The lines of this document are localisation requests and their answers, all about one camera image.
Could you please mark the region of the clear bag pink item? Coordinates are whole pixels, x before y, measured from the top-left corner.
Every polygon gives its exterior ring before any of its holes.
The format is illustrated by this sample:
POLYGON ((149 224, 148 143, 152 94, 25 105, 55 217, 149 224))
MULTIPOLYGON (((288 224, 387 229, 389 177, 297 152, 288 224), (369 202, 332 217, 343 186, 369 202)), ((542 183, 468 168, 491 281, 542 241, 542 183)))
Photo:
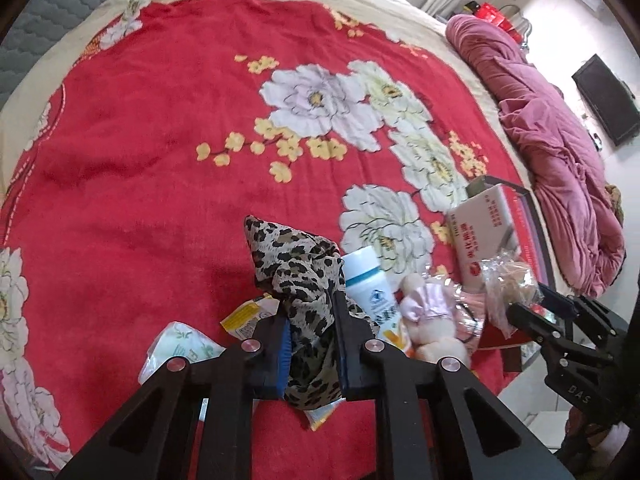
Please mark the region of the clear bag pink item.
POLYGON ((480 262, 489 321, 509 339, 516 331, 506 318, 510 304, 531 307, 539 304, 542 293, 532 267, 514 252, 501 249, 494 256, 480 262))

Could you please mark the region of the white green tissue pack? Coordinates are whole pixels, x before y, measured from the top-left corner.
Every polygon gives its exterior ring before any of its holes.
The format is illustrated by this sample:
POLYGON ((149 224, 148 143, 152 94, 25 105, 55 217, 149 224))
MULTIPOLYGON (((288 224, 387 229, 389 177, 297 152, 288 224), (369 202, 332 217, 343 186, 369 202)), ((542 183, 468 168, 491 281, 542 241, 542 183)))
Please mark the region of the white green tissue pack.
POLYGON ((220 356, 226 348, 217 344, 196 328, 181 322, 169 323, 154 339, 138 375, 144 384, 167 360, 185 358, 197 363, 220 356))

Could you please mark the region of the pink bow plush bear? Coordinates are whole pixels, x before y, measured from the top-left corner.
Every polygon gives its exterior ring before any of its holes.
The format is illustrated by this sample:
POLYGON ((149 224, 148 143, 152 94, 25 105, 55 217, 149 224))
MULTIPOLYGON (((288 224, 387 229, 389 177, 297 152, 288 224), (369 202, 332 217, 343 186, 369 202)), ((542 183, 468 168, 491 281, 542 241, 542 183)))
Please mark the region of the pink bow plush bear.
POLYGON ((433 364, 443 358, 455 358, 469 365, 469 351, 457 337, 457 296, 452 279, 442 274, 424 278, 413 273, 402 279, 400 289, 399 310, 414 356, 433 364))

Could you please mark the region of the yellow white snack packet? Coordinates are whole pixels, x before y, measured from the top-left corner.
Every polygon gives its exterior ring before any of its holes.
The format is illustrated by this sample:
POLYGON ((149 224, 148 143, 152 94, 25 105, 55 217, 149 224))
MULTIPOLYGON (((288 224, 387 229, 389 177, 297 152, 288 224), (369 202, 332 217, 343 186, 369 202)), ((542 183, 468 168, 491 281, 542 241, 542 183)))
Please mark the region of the yellow white snack packet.
POLYGON ((280 301, 270 295, 245 301, 226 316, 220 325, 236 339, 250 339, 259 321, 277 314, 279 304, 280 301))

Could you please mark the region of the leopard print fabric pouch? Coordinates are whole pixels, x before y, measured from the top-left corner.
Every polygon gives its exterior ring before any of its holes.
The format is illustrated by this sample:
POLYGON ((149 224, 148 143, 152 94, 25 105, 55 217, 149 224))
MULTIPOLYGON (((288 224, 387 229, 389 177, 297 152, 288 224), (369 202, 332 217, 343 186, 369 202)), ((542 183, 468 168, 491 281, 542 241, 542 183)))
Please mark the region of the leopard print fabric pouch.
POLYGON ((343 258, 327 238, 254 216, 244 233, 257 285, 280 302, 290 322, 291 362, 283 399, 293 408, 322 408, 341 396, 371 400, 378 374, 363 369, 364 379, 343 389, 341 368, 353 370, 340 355, 335 330, 334 296, 346 294, 343 258))

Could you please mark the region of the pink quilted duvet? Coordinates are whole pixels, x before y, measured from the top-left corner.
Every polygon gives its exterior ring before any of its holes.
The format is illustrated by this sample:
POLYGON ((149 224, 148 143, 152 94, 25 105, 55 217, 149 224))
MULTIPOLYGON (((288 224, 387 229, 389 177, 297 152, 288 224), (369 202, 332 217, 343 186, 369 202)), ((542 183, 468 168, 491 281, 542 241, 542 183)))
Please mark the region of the pink quilted duvet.
POLYGON ((601 296, 620 273, 626 247, 602 158, 586 128, 500 28, 459 14, 448 21, 446 37, 497 101, 500 124, 530 173, 567 285, 601 296))

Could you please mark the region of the brown clothes heap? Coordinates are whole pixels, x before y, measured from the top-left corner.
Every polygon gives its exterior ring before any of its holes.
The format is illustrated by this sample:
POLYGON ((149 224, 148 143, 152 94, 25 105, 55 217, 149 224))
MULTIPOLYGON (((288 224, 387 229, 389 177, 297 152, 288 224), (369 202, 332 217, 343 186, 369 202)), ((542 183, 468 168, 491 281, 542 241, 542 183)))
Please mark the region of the brown clothes heap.
POLYGON ((625 220, 622 206, 622 193, 616 185, 609 183, 605 185, 605 191, 608 193, 608 197, 610 198, 613 214, 618 223, 622 226, 625 220))

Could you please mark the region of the red white cardboard box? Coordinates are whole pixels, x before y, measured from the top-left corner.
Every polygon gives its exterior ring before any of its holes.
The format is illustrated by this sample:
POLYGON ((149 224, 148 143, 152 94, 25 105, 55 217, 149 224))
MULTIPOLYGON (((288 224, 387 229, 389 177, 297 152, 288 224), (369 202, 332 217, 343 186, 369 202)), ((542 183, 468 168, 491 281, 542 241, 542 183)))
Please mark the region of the red white cardboard box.
POLYGON ((469 292, 483 286, 480 262, 502 250, 523 255, 528 231, 513 188, 496 184, 450 210, 446 215, 457 254, 461 283, 469 292))

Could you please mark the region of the white teal plastic bottle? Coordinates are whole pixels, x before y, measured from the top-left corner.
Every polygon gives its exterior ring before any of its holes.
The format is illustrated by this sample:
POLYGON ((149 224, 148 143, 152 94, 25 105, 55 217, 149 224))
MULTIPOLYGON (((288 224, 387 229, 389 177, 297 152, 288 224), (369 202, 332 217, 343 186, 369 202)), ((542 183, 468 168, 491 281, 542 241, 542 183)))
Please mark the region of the white teal plastic bottle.
POLYGON ((392 344, 408 356, 411 340, 402 322, 394 290, 374 248, 366 246, 344 255, 343 272, 347 296, 373 322, 376 338, 392 344))

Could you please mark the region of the red floral blanket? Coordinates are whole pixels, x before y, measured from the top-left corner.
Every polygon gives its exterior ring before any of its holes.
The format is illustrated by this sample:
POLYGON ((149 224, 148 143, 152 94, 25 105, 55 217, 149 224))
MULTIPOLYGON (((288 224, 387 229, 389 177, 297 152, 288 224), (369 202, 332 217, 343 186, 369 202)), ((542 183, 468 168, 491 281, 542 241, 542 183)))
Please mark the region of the red floral blanket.
POLYGON ((454 272, 446 211, 520 182, 452 67, 310 1, 134 4, 37 108, 1 206, 1 404, 62 468, 171 322, 220 344, 257 295, 243 221, 374 247, 392 284, 454 272))

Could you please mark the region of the red basket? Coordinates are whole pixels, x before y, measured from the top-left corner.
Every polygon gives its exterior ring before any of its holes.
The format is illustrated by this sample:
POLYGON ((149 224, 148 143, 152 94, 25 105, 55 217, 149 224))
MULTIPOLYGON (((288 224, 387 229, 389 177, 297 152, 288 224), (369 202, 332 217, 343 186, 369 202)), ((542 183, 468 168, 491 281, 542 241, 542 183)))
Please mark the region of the red basket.
POLYGON ((523 43, 523 36, 516 30, 509 19, 497 8, 488 2, 483 2, 473 15, 480 20, 493 24, 506 32, 517 44, 523 43))

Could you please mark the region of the beige bed sheet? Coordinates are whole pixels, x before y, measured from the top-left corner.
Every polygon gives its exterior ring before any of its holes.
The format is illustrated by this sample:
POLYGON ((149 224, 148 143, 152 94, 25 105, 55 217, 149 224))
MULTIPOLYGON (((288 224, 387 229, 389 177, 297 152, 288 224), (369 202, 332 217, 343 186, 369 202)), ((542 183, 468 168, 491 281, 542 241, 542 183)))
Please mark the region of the beige bed sheet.
POLYGON ((401 0, 105 0, 32 66, 1 113, 7 271, 29 312, 208 295, 253 286, 254 216, 338 240, 344 195, 399 206, 390 280, 460 274, 445 219, 402 180, 385 128, 375 153, 290 162, 266 137, 264 74, 372 55, 440 110, 502 174, 521 168, 495 107, 444 37, 401 0))

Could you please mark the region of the grey quilted headboard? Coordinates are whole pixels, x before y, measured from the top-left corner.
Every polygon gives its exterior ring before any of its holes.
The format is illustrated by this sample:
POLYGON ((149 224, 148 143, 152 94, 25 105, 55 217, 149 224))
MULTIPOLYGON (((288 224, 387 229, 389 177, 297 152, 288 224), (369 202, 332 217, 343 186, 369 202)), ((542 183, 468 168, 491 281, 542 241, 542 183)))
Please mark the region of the grey quilted headboard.
POLYGON ((105 0, 29 0, 1 41, 1 101, 66 32, 105 0))

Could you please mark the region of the black wall television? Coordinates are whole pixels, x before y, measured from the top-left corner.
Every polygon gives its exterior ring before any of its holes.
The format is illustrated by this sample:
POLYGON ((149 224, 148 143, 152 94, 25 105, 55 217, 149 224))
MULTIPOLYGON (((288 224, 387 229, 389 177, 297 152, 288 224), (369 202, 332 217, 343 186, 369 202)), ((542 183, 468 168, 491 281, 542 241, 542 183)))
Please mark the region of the black wall television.
POLYGON ((572 79, 615 146, 639 133, 639 107, 634 94, 599 55, 594 54, 572 79))

